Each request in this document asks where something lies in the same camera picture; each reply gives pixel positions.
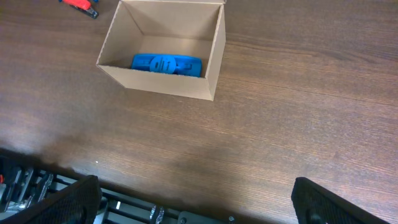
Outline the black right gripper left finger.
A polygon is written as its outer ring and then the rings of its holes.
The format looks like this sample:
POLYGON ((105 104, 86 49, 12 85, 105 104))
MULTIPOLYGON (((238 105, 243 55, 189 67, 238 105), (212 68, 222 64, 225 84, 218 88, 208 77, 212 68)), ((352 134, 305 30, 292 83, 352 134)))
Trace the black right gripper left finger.
POLYGON ((5 218, 1 224, 92 224, 102 191, 97 176, 88 175, 35 205, 5 218))

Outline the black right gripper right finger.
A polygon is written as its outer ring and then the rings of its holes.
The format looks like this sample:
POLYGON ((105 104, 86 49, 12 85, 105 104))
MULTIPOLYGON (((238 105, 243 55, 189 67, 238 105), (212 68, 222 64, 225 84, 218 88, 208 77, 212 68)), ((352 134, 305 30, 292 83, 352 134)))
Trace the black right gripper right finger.
POLYGON ((306 177, 296 178, 291 200, 299 224, 388 224, 306 177))

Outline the blue plastic battery holder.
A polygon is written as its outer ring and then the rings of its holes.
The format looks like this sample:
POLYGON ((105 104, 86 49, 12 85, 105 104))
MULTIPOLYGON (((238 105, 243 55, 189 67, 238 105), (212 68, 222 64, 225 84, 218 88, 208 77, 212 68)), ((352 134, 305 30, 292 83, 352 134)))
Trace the blue plastic battery holder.
POLYGON ((136 54, 131 68, 145 72, 201 77, 202 65, 200 58, 186 55, 136 54))

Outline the orange stapler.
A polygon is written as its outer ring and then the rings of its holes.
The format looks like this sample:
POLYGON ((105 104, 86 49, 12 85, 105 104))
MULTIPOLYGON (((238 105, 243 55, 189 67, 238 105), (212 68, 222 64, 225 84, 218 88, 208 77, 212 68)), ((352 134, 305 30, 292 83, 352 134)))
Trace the orange stapler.
POLYGON ((59 2, 64 2, 70 7, 90 16, 92 19, 96 19, 99 13, 93 8, 89 0, 58 0, 59 2))

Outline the cardboard box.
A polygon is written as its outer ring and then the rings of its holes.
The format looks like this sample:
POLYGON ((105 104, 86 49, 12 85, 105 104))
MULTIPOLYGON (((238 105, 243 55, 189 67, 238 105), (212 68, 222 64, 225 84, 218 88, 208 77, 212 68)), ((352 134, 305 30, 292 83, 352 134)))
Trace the cardboard box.
POLYGON ((213 100, 226 42, 224 1, 119 1, 96 65, 125 88, 213 100), (136 54, 198 57, 198 78, 133 70, 136 54))

